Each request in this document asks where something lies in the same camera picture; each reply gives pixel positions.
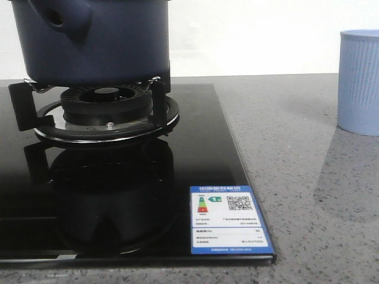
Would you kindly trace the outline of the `light blue ribbed cup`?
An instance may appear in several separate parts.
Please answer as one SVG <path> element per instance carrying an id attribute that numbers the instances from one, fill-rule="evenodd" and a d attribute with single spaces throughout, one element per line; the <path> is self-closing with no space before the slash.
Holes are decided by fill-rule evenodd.
<path id="1" fill-rule="evenodd" d="M 338 126 L 378 136 L 378 30 L 341 32 Z"/>

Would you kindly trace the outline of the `black metal pot support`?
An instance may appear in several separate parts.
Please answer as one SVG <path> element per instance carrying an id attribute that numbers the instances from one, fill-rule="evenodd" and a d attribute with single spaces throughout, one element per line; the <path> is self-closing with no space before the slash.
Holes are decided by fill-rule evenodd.
<path id="1" fill-rule="evenodd" d="M 45 93 L 52 89 L 50 85 L 26 79 L 22 83 L 9 85 L 8 89 L 18 129 L 34 130 L 36 136 L 43 140 L 62 144 L 103 144 L 139 140 L 171 132 L 179 120 L 179 106 L 174 99 L 167 96 L 171 90 L 170 72 L 132 80 L 122 85 L 129 84 L 139 85 L 152 92 L 152 110 L 143 118 L 121 124 L 108 122 L 105 125 L 78 125 L 66 121 L 63 117 L 61 98 L 41 109 L 36 109 L 34 93 Z"/>

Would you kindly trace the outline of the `dark blue cooking pot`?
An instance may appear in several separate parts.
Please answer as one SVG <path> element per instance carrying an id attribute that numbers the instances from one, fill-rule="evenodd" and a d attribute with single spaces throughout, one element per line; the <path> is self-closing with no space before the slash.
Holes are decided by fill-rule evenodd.
<path id="1" fill-rule="evenodd" d="M 169 75 L 168 1 L 12 1 L 27 74 L 53 86 Z"/>

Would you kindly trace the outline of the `black glass gas stove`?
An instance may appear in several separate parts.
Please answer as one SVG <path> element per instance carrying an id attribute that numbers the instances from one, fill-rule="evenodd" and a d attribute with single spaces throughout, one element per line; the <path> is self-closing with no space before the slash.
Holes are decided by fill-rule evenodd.
<path id="1" fill-rule="evenodd" d="M 74 146 L 19 131 L 1 88 L 1 267 L 276 261 L 276 252 L 191 253 L 190 187 L 250 184 L 213 86 L 175 85 L 172 93 L 180 120 L 170 134 Z M 60 94 L 34 93 L 34 104 Z"/>

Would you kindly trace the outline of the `blue energy label sticker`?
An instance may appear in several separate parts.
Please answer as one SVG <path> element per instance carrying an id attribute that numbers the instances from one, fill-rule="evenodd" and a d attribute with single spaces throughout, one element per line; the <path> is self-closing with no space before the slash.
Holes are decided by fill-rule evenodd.
<path id="1" fill-rule="evenodd" d="M 191 186 L 189 197 L 192 254 L 275 255 L 250 186 Z"/>

